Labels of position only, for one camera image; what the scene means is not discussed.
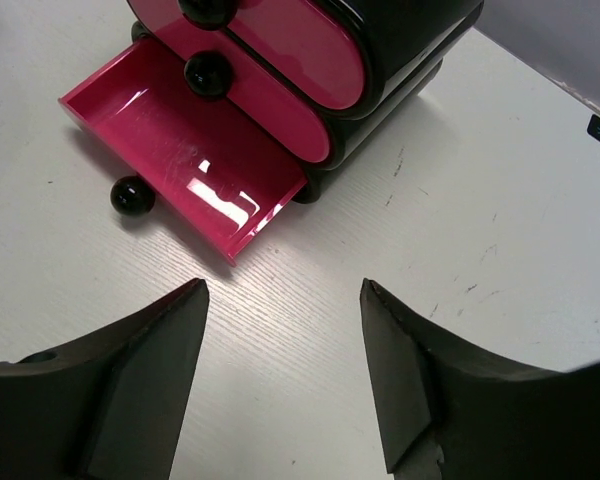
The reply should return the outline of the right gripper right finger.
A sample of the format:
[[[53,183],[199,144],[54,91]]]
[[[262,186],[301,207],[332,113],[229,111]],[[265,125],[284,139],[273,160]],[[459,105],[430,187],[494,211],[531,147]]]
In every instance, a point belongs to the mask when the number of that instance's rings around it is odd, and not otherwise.
[[[373,280],[361,325],[395,479],[600,479],[600,361],[567,372],[479,347]]]

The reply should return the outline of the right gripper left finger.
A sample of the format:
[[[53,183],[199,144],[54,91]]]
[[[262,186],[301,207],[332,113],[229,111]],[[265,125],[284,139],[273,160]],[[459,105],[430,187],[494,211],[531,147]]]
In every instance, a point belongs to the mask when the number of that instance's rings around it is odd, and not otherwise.
[[[166,479],[209,291],[191,280],[142,310],[0,362],[0,479]]]

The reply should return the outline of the pink drawer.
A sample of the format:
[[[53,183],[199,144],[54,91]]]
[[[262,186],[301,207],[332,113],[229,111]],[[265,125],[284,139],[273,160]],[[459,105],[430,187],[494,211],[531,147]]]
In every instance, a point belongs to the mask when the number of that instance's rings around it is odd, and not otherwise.
[[[198,96],[229,99],[306,162],[327,159],[331,141],[319,116],[227,35],[182,17],[146,26],[186,61],[185,78]]]
[[[131,1],[136,18],[181,58],[212,41],[240,41],[318,105],[334,111],[363,96],[359,48],[314,1]]]
[[[294,157],[226,100],[188,88],[143,38],[59,100],[229,263],[304,187]]]

